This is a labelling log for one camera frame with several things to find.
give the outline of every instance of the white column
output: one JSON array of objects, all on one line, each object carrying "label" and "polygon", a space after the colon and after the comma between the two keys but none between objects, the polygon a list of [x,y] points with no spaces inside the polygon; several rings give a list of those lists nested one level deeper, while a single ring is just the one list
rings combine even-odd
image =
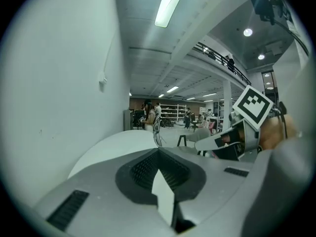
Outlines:
[{"label": "white column", "polygon": [[225,80],[223,82],[224,85],[224,122],[223,122],[223,131],[228,129],[231,126],[231,122],[229,121],[229,114],[232,111],[232,89],[231,82]]}]

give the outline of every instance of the ceiling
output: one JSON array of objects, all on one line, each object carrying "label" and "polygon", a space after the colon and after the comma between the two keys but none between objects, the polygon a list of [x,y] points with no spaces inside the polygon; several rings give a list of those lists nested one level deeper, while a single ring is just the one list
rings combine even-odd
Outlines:
[{"label": "ceiling", "polygon": [[[137,97],[164,97],[195,101],[210,100],[202,95],[216,92],[216,99],[223,98],[224,79],[211,71],[197,66],[177,64],[159,83],[166,71],[177,43],[195,22],[210,0],[180,0],[169,25],[155,26],[155,19],[161,0],[119,0],[124,16],[124,33],[129,45],[132,69],[131,89]],[[170,94],[166,91],[173,86],[181,86]],[[232,84],[234,97],[241,95],[242,89]]]},{"label": "ceiling", "polygon": [[262,73],[263,83],[265,89],[268,88],[277,88],[277,80],[274,72]]},{"label": "ceiling", "polygon": [[[278,21],[286,25],[284,19]],[[246,28],[253,31],[249,37],[243,35]],[[247,70],[275,63],[293,42],[293,37],[280,26],[261,21],[250,0],[228,15],[208,35],[242,61]],[[265,58],[259,60],[259,54],[264,54]]]}]

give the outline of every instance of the ceiling beam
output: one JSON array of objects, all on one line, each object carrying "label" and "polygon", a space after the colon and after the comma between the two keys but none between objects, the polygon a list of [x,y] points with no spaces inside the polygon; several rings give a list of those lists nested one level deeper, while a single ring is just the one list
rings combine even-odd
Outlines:
[{"label": "ceiling beam", "polygon": [[[214,78],[213,78],[213,77],[210,77],[210,78],[207,78],[207,79],[205,79],[205,80],[202,80],[202,81],[199,81],[199,82],[195,83],[192,87],[194,88],[194,87],[198,87],[198,86],[200,86],[200,85],[203,85],[203,84],[205,84],[205,83],[211,83],[213,80],[214,80]],[[180,93],[183,94],[183,92],[186,92],[187,90],[189,90],[189,89],[188,89],[188,88],[182,88],[182,89],[180,89],[180,90],[177,90],[177,92],[176,92],[176,93],[173,93],[171,96],[179,95]]]},{"label": "ceiling beam", "polygon": [[171,53],[171,59],[166,66],[151,94],[159,84],[168,76],[170,71],[179,64],[187,53],[202,39],[210,30],[218,25],[224,18],[241,6],[247,0],[209,0],[205,8],[192,22],[185,34],[181,37]]}]

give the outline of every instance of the recessed ceiling light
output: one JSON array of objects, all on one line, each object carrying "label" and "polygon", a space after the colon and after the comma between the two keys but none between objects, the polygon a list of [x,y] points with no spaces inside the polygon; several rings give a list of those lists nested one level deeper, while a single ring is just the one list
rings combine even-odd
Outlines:
[{"label": "recessed ceiling light", "polygon": [[155,25],[167,27],[179,0],[161,0]]},{"label": "recessed ceiling light", "polygon": [[212,95],[216,95],[216,93],[207,94],[207,95],[204,95],[203,97],[212,96]]},{"label": "recessed ceiling light", "polygon": [[167,93],[170,93],[170,92],[174,91],[174,90],[177,89],[177,88],[179,88],[179,87],[178,87],[178,86],[174,86],[173,88],[169,89],[169,90],[167,91]]},{"label": "recessed ceiling light", "polygon": [[243,31],[243,34],[246,36],[246,37],[249,37],[250,35],[252,35],[252,30],[247,28],[246,30]]}]

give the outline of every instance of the balcony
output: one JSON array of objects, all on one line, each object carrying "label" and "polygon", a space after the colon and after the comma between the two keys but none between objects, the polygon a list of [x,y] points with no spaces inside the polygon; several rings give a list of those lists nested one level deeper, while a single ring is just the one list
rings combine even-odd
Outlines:
[{"label": "balcony", "polygon": [[199,53],[207,55],[209,58],[225,66],[230,71],[230,73],[237,75],[242,81],[244,81],[245,83],[251,86],[251,82],[242,72],[240,72],[238,68],[236,68],[233,64],[229,63],[229,61],[225,57],[220,55],[218,52],[216,52],[212,48],[199,42],[192,49]]}]

